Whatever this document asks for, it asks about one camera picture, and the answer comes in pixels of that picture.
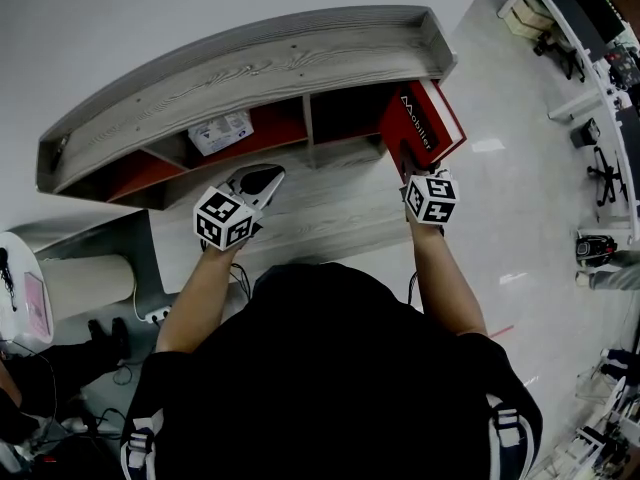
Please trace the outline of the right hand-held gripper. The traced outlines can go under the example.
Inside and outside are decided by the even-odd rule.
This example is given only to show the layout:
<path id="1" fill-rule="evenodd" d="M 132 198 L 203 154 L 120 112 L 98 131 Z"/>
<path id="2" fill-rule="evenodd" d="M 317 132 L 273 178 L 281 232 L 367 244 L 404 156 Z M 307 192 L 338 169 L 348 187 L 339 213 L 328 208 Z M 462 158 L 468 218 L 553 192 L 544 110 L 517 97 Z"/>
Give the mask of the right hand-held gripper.
<path id="1" fill-rule="evenodd" d="M 407 178 L 401 189 L 408 213 L 418 224 L 434 226 L 444 233 L 456 205 L 460 201 L 459 187 L 448 168 L 433 174 L 415 161 L 406 139 L 399 143 L 399 173 Z"/>

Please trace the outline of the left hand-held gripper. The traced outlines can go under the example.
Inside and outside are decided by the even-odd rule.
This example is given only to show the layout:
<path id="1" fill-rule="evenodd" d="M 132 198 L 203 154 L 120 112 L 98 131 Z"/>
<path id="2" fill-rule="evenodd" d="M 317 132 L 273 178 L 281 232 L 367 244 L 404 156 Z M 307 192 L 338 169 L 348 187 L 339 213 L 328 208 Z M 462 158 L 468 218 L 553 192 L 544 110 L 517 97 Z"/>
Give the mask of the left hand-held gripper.
<path id="1" fill-rule="evenodd" d="M 208 187 L 193 208 L 193 231 L 201 247 L 226 251 L 251 237 L 285 175 L 281 165 L 257 164 Z"/>

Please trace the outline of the red hardcover book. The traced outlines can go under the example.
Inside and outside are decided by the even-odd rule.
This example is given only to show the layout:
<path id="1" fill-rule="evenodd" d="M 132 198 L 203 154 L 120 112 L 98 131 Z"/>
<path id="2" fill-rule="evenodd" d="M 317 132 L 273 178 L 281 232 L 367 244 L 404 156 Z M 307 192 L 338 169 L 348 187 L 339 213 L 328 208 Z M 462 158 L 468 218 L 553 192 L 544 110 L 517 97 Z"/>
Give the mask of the red hardcover book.
<path id="1" fill-rule="evenodd" d="M 431 79 L 398 85 L 381 117 L 379 132 L 398 172 L 402 139 L 426 172 L 432 172 L 467 140 L 439 83 Z"/>

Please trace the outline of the grey wooden desk hutch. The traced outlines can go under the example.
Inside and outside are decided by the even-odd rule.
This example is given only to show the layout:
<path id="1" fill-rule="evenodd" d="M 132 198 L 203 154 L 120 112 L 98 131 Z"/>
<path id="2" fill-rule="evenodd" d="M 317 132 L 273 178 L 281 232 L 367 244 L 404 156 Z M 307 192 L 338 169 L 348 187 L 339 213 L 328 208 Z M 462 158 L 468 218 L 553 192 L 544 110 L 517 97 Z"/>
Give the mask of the grey wooden desk hutch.
<path id="1" fill-rule="evenodd" d="M 395 84 L 444 80 L 456 63 L 425 6 L 338 7 L 235 27 L 148 62 L 62 117 L 40 138 L 36 187 L 164 209 L 173 178 L 284 145 L 373 134 L 373 116 L 313 120 L 350 100 L 381 110 Z M 239 111 L 253 134 L 203 156 L 187 130 Z"/>

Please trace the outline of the person's left forearm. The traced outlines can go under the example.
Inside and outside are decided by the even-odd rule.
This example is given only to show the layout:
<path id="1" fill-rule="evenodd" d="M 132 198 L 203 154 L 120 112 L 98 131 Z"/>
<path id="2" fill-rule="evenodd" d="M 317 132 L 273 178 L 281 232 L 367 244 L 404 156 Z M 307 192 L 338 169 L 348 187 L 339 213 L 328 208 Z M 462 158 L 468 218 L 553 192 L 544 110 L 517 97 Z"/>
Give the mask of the person's left forearm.
<path id="1" fill-rule="evenodd" d="M 207 248 L 174 301 L 156 341 L 156 353 L 194 352 L 221 324 L 236 246 Z"/>

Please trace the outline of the person's right forearm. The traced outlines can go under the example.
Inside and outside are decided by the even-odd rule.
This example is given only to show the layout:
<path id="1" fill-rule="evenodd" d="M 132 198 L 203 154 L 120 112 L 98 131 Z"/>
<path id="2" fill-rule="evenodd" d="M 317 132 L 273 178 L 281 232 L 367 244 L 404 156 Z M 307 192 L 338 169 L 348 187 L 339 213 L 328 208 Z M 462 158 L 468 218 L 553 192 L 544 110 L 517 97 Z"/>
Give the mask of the person's right forearm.
<path id="1" fill-rule="evenodd" d="M 487 336 L 479 302 L 440 230 L 412 218 L 409 225 L 423 310 L 455 335 Z"/>

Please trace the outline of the light grey wooden desk top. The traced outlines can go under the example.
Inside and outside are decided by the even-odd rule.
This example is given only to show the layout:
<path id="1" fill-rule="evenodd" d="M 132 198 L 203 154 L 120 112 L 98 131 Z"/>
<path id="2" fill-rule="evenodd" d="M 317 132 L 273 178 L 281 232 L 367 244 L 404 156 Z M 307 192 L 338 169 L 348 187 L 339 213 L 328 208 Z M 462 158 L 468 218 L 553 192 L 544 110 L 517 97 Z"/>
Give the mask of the light grey wooden desk top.
<path id="1" fill-rule="evenodd" d="M 158 270 L 166 293 L 179 292 L 200 255 L 192 211 L 210 186 L 236 169 L 278 164 L 285 178 L 261 219 L 261 230 L 236 260 L 252 277 L 294 260 L 340 260 L 409 239 L 401 181 L 389 154 L 365 141 L 310 152 L 286 146 L 205 167 L 168 184 L 169 206 L 150 214 Z"/>

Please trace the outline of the long white office desk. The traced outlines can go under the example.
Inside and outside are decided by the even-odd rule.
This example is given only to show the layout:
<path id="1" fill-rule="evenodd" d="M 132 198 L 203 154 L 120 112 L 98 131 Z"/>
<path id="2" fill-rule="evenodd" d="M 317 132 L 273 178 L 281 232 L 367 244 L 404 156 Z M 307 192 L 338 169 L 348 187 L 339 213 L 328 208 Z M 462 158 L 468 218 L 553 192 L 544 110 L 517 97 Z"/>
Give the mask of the long white office desk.
<path id="1" fill-rule="evenodd" d="M 507 0 L 497 12 L 498 17 L 503 19 L 505 15 L 512 10 L 516 1 L 517 0 Z M 548 117 L 551 120 L 574 118 L 589 110 L 602 108 L 606 118 L 601 125 L 604 138 L 599 144 L 601 146 L 610 144 L 614 149 L 619 165 L 622 168 L 623 181 L 627 187 L 629 201 L 627 202 L 627 212 L 624 216 L 601 217 L 592 227 L 583 227 L 580 229 L 580 232 L 590 235 L 611 234 L 618 238 L 623 237 L 626 239 L 626 243 L 631 245 L 640 240 L 640 217 L 638 216 L 640 201 L 636 196 L 633 170 L 630 167 L 629 159 L 625 151 L 620 130 L 621 123 L 616 118 L 618 108 L 615 102 L 624 99 L 623 93 L 611 84 L 609 80 L 609 69 L 605 66 L 605 62 L 602 59 L 597 62 L 590 60 L 589 51 L 582 47 L 580 40 L 576 37 L 561 12 L 554 5 L 554 2 L 552 0 L 541 1 L 552 14 L 557 25 L 565 33 L 572 46 L 577 50 L 578 57 L 584 62 L 586 78 L 591 81 L 590 88 L 561 106 L 549 111 Z"/>

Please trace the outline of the black computer monitor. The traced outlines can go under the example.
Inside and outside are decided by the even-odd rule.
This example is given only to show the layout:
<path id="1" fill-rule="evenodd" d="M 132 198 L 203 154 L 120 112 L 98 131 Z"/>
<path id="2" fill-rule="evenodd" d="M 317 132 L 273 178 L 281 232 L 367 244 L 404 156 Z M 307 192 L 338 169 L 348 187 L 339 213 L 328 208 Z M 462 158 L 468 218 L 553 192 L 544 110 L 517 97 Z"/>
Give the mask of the black computer monitor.
<path id="1" fill-rule="evenodd" d="M 614 41 L 625 27 L 608 0 L 576 0 L 605 43 Z"/>

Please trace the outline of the pink booklet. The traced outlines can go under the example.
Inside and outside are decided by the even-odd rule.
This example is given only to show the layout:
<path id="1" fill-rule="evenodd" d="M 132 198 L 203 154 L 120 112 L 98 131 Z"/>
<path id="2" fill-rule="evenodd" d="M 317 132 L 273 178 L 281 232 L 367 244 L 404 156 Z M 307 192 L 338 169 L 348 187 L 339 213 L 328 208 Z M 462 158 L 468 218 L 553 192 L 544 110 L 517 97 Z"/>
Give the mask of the pink booklet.
<path id="1" fill-rule="evenodd" d="M 31 329 L 42 338 L 50 338 L 51 332 L 43 282 L 27 272 L 24 274 L 24 287 L 26 309 Z"/>

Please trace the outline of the white tissue box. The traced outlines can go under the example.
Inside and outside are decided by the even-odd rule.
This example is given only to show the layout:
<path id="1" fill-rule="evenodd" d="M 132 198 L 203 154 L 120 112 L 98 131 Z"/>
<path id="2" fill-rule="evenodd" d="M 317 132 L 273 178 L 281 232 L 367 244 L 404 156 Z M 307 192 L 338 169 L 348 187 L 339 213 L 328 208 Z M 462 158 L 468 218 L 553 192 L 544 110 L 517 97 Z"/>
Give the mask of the white tissue box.
<path id="1" fill-rule="evenodd" d="M 187 130 L 187 134 L 196 149 L 209 156 L 249 137 L 254 132 L 250 114 L 239 111 L 223 115 Z"/>

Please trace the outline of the black waste bin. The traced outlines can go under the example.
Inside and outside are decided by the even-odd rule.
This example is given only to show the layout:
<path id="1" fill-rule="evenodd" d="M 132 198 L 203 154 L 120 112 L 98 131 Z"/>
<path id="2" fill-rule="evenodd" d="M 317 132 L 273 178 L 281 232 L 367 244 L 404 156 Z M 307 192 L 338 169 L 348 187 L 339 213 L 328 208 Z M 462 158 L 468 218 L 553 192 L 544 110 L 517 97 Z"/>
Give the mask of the black waste bin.
<path id="1" fill-rule="evenodd" d="M 593 118 L 570 132 L 570 140 L 575 149 L 596 146 L 601 135 L 600 129 Z"/>

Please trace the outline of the beige storage crate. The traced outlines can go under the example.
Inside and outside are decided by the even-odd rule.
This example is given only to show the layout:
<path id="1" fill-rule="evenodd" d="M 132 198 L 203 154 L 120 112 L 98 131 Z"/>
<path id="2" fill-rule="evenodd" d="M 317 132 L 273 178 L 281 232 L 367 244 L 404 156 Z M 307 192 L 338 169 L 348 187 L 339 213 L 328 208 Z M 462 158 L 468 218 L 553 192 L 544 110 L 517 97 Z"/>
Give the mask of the beige storage crate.
<path id="1" fill-rule="evenodd" d="M 536 39 L 542 33 L 542 30 L 523 23 L 513 10 L 510 10 L 503 20 L 510 32 L 516 36 Z"/>
<path id="2" fill-rule="evenodd" d="M 514 13 L 522 23 L 543 29 L 554 23 L 554 18 L 541 0 L 517 0 L 513 6 Z"/>

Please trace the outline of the person's black shirt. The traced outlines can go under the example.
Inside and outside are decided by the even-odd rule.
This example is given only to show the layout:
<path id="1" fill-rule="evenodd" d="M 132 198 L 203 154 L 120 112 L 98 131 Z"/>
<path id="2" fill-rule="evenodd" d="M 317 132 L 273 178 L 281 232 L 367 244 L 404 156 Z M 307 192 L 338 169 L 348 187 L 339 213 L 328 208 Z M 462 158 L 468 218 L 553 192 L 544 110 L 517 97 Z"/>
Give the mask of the person's black shirt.
<path id="1" fill-rule="evenodd" d="M 504 349 L 375 278 L 275 267 L 191 353 L 143 364 L 157 480 L 519 480 L 543 420 Z"/>

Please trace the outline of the black office chair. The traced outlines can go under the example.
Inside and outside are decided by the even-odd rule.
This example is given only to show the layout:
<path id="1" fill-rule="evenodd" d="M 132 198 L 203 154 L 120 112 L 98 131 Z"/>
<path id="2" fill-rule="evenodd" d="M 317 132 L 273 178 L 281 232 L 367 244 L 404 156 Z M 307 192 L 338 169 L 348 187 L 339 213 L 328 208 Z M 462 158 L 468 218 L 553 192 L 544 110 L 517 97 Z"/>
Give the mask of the black office chair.
<path id="1" fill-rule="evenodd" d="M 589 165 L 586 169 L 587 175 L 604 182 L 602 196 L 596 200 L 596 205 L 603 207 L 606 203 L 615 203 L 617 193 L 620 193 L 628 202 L 627 187 L 622 178 L 619 162 L 616 162 L 616 168 L 611 166 L 599 146 L 595 146 L 593 152 L 594 159 L 600 160 L 600 163 L 595 163 L 594 166 Z"/>
<path id="2" fill-rule="evenodd" d="M 567 80 L 571 80 L 576 74 L 581 83 L 585 82 L 584 62 L 578 57 L 577 50 L 557 24 L 541 32 L 536 39 L 533 52 L 538 57 L 555 53 Z"/>

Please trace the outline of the black bag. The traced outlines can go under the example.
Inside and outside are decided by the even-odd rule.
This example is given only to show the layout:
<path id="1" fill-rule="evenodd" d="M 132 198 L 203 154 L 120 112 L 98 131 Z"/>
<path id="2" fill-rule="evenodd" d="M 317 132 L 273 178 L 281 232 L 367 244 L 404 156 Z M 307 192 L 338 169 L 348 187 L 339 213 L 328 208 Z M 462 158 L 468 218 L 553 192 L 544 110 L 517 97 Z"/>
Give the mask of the black bag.
<path id="1" fill-rule="evenodd" d="M 611 261 L 617 243 L 608 235 L 580 235 L 576 239 L 575 255 L 579 266 L 597 268 Z"/>

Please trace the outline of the sticker covered board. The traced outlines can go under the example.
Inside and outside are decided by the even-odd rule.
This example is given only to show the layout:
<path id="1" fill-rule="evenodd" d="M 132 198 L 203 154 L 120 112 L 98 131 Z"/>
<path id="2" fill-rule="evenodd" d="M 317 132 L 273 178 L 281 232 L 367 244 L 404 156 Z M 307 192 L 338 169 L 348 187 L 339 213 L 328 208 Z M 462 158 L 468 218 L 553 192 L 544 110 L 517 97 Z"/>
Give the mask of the sticker covered board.
<path id="1" fill-rule="evenodd" d="M 614 84 L 626 90 L 640 84 L 640 68 L 636 60 L 637 56 L 624 46 L 614 46 L 606 54 L 605 59 L 610 65 L 610 74 Z"/>

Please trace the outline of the white table with beige pedestal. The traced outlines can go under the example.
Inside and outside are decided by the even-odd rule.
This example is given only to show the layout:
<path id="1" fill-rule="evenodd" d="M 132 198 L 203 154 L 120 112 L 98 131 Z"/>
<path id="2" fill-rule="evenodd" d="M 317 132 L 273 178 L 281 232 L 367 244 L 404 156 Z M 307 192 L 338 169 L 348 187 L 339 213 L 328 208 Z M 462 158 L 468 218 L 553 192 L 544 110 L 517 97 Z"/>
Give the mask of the white table with beige pedestal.
<path id="1" fill-rule="evenodd" d="M 50 343 L 55 324 L 59 321 L 123 301 L 133 294 L 133 270 L 129 262 L 119 255 L 39 260 L 18 235 L 10 232 L 0 233 L 0 247 L 8 251 L 17 307 L 13 312 L 9 294 L 0 279 L 2 339 L 29 335 Z M 36 335 L 29 325 L 24 287 L 24 274 L 27 272 L 44 284 L 50 338 Z"/>

